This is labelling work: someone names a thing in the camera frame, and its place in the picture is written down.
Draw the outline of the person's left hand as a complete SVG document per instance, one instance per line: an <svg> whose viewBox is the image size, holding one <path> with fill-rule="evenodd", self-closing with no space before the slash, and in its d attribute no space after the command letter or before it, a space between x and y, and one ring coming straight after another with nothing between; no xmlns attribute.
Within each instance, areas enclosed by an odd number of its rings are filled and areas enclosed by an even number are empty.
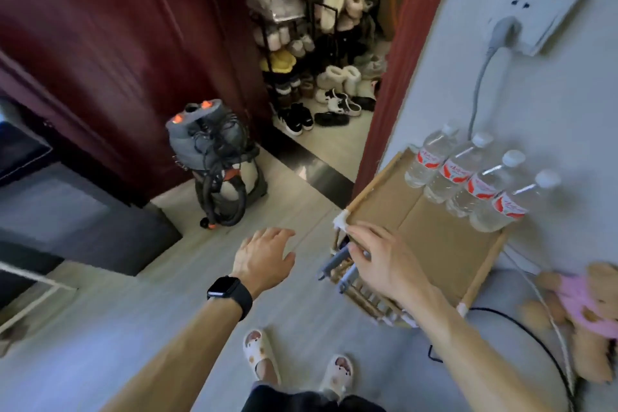
<svg viewBox="0 0 618 412"><path fill-rule="evenodd" d="M259 229L246 238L236 252L230 276L239 278L256 300L263 292L274 288L287 276L280 272L292 229L269 227Z"/></svg>

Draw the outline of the grey handled tool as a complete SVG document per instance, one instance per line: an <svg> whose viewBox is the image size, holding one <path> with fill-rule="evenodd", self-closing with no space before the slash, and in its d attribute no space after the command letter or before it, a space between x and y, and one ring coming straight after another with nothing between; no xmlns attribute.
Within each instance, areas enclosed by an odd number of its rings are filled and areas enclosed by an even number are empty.
<svg viewBox="0 0 618 412"><path fill-rule="evenodd" d="M318 271L318 280L322 281L325 278L330 278L336 268L339 268L345 261L351 260L349 251L350 243L346 243L339 249ZM344 271L344 275L337 282L337 290L340 294L344 294L359 278L359 269L353 262L351 267Z"/></svg>

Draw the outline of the person's right forearm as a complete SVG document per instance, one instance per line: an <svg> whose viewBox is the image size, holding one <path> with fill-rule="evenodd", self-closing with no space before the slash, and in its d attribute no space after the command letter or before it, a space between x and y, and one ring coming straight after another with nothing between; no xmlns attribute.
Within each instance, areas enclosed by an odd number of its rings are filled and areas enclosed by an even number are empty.
<svg viewBox="0 0 618 412"><path fill-rule="evenodd" d="M433 285L406 286L400 302L431 340L474 412L553 412Z"/></svg>

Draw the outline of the wooden rack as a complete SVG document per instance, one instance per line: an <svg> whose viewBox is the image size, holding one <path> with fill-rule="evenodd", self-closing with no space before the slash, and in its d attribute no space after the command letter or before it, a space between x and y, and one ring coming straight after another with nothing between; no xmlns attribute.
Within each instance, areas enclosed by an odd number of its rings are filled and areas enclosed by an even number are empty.
<svg viewBox="0 0 618 412"><path fill-rule="evenodd" d="M468 219L430 202L422 188L411 188L404 175L413 158L409 149L397 153L334 219L331 255L318 273L320 280L329 279L340 294L375 322L391 327L416 328L417 323L400 303L374 292L358 275L343 251L350 240L350 224L366 221L399 236L417 257L431 284L463 317L472 308L508 236L507 230L476 231Z"/></svg>

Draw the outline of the black smartwatch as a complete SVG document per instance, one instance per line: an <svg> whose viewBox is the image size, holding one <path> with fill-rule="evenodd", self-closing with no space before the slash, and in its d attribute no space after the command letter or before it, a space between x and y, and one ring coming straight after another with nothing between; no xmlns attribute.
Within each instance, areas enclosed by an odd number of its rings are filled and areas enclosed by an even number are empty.
<svg viewBox="0 0 618 412"><path fill-rule="evenodd" d="M243 321L253 306L253 296L242 281L235 276L221 276L209 287L207 300L231 299L241 309L239 321Z"/></svg>

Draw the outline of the brown cardboard sheet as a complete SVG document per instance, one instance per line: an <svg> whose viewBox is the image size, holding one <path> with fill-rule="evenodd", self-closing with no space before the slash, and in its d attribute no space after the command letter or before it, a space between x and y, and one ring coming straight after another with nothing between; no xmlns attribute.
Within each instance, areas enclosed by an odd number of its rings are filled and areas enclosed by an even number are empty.
<svg viewBox="0 0 618 412"><path fill-rule="evenodd" d="M401 237L433 285L461 315L472 307L501 253L507 230L481 233L467 219L429 202L422 188L411 188L404 174L414 155L397 153L335 219L336 229L367 221Z"/></svg>

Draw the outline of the white slipper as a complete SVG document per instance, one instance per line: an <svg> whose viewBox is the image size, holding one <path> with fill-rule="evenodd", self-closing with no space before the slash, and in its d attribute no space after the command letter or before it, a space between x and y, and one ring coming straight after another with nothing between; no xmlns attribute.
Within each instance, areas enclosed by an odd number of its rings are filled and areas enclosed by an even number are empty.
<svg viewBox="0 0 618 412"><path fill-rule="evenodd" d="M335 354L327 364L318 392L329 400L341 401L353 390L354 368L345 354Z"/></svg>
<svg viewBox="0 0 618 412"><path fill-rule="evenodd" d="M243 353L255 380L281 386L282 380L276 357L266 333L250 330L243 339Z"/></svg>

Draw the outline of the clear water bottle red label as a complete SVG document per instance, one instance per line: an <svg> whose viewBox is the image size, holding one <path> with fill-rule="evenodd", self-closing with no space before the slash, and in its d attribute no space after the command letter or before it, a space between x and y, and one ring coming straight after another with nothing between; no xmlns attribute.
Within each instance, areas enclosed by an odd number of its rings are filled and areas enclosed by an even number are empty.
<svg viewBox="0 0 618 412"><path fill-rule="evenodd" d="M411 188L422 188L429 183L457 145L458 133L459 127L447 122L425 138L404 176Z"/></svg>
<svg viewBox="0 0 618 412"><path fill-rule="evenodd" d="M561 183L561 176L547 168L535 176L525 174L517 177L488 203L475 208L469 216L470 225L482 233L504 229L530 212L543 209Z"/></svg>
<svg viewBox="0 0 618 412"><path fill-rule="evenodd" d="M493 142L493 135L481 132L458 145L425 186L424 197L434 204L442 204L453 197L473 174L481 170Z"/></svg>
<svg viewBox="0 0 618 412"><path fill-rule="evenodd" d="M499 164L473 174L462 189L446 201L446 211L460 219L471 215L518 179L525 160L526 155L520 150L506 151Z"/></svg>

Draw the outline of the grey orange vacuum cleaner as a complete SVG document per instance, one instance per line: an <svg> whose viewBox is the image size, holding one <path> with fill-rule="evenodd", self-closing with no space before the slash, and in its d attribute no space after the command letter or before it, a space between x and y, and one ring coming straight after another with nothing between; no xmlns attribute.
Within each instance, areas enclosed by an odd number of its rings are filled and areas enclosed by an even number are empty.
<svg viewBox="0 0 618 412"><path fill-rule="evenodd" d="M166 121L166 130L176 163L193 176L205 214L201 227L233 227L267 195L260 148L221 99L186 104Z"/></svg>

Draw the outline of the pile of assorted shoes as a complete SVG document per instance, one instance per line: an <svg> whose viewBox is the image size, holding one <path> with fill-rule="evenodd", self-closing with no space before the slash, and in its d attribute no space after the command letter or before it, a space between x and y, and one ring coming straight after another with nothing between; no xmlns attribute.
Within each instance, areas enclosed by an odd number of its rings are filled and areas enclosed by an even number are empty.
<svg viewBox="0 0 618 412"><path fill-rule="evenodd" d="M344 126L362 112L374 111L375 84L379 84L386 69L384 58L372 53L374 44L375 40L364 54L354 55L351 64L336 67L333 71L322 68L319 74L311 74L314 78L313 96L301 94L298 101L277 111L270 104L274 121L285 133L295 137L311 131L315 125Z"/></svg>

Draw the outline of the black metal shoe rack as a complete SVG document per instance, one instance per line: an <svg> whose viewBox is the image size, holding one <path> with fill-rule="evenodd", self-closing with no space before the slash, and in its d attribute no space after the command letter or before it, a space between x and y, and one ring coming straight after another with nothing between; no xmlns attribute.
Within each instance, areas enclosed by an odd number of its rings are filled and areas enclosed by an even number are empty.
<svg viewBox="0 0 618 412"><path fill-rule="evenodd" d="M382 0L301 0L305 18L274 24L249 9L260 68L274 111L313 96L314 78L372 47Z"/></svg>

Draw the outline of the brown teddy bear pink clothes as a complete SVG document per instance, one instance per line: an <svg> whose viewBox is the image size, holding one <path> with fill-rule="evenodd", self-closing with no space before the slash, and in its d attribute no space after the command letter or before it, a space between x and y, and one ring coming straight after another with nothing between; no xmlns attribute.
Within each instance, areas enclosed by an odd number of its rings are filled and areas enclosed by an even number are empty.
<svg viewBox="0 0 618 412"><path fill-rule="evenodd" d="M611 382L613 367L609 348L618 354L618 266L593 262L583 275L554 271L539 273L534 280L541 300L524 302L519 313L531 330L571 323L572 357L579 377L592 383Z"/></svg>

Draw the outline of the dark red door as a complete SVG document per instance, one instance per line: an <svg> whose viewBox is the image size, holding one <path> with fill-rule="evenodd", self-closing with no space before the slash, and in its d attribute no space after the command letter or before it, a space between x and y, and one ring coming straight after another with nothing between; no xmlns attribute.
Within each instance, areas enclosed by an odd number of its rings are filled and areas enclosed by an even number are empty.
<svg viewBox="0 0 618 412"><path fill-rule="evenodd" d="M0 89L139 202L189 179L165 127L187 103L271 126L245 0L0 0Z"/></svg>

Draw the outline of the white metal frame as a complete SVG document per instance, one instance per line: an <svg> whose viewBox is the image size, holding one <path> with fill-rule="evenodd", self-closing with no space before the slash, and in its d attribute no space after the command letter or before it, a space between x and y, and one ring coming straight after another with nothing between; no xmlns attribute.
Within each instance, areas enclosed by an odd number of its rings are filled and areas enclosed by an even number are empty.
<svg viewBox="0 0 618 412"><path fill-rule="evenodd" d="M6 320L6 322L0 325L0 335L4 334L4 332L11 329L15 324L17 324L19 321L24 319L35 308L43 304L43 302L49 299L52 295L55 295L58 291L61 291L61 290L65 290L68 292L79 291L79 289L76 287L66 285L65 283L62 283L62 282L58 282L54 279L48 278L47 276L43 276L31 270L19 268L7 262L0 261L0 271L15 275L15 276L20 276L22 278L26 278L27 280L31 280L36 283L42 283L48 286L48 289L45 292L42 292L37 298L30 301L30 303L28 303L26 306L21 308L15 315L13 315L11 318Z"/></svg>

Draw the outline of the white wall power socket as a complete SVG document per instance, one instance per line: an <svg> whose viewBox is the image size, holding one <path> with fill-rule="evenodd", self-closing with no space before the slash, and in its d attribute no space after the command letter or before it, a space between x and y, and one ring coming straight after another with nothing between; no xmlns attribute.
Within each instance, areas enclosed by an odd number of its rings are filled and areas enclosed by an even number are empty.
<svg viewBox="0 0 618 412"><path fill-rule="evenodd" d="M503 18L515 18L512 49L536 56L581 0L489 0L483 21L483 37L490 41L495 26Z"/></svg>

